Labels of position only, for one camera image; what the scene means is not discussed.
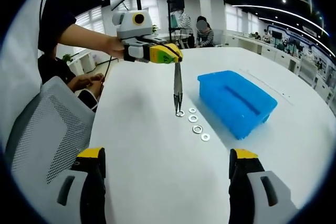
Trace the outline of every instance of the black sleeve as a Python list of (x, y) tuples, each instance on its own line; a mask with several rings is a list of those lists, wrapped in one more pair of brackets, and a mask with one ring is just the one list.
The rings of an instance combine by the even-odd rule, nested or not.
[(75, 17), (66, 10), (60, 0), (46, 0), (40, 21), (38, 49), (43, 52), (51, 51), (62, 33), (75, 22)]

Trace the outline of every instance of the blue plastic container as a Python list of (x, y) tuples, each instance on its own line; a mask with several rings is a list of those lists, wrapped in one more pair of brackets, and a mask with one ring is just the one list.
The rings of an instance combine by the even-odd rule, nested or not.
[(237, 139), (265, 123), (278, 102), (241, 75), (224, 71), (198, 76), (199, 96)]

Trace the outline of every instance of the person's hand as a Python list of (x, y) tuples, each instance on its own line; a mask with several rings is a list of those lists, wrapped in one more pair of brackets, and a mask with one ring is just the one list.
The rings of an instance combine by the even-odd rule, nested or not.
[(121, 40), (117, 37), (110, 37), (107, 44), (106, 53), (112, 57), (116, 57), (119, 59), (124, 58), (124, 45)]
[(81, 90), (91, 85), (91, 76), (88, 74), (81, 74), (80, 76), (74, 77), (69, 83), (68, 87), (73, 91)]
[(104, 81), (104, 75), (102, 73), (98, 73), (91, 77), (91, 81)]
[(86, 89), (90, 90), (96, 99), (98, 99), (103, 90), (103, 83), (101, 81), (93, 81), (92, 85), (88, 86)]

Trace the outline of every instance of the white pillar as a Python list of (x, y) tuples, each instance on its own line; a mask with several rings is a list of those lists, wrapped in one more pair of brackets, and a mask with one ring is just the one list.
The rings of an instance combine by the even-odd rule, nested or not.
[(212, 29), (223, 30), (226, 34), (226, 15), (224, 0), (199, 0), (201, 15), (206, 17)]

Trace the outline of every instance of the desk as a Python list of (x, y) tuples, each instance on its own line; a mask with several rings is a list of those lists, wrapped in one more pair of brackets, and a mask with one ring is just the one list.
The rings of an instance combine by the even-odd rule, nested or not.
[[(303, 207), (331, 161), (336, 119), (329, 107), (293, 73), (248, 50), (183, 53), (184, 118), (174, 115), (173, 65), (123, 61), (106, 81), (90, 146), (106, 148), (108, 223), (227, 223), (231, 148), (257, 153)], [(223, 70), (240, 73), (278, 101), (269, 120), (242, 141), (199, 100), (197, 76)], [(191, 131), (192, 106), (209, 142)]]
[(91, 57), (91, 53), (88, 52), (86, 54), (79, 54), (72, 57), (72, 61), (68, 62), (68, 66), (75, 75), (79, 76), (84, 73), (91, 72), (95, 69), (96, 65), (95, 61)]
[(225, 45), (229, 47), (241, 47), (255, 52), (269, 60), (275, 61), (296, 75), (299, 73), (300, 59), (295, 58), (261, 40), (228, 34), (226, 35)]

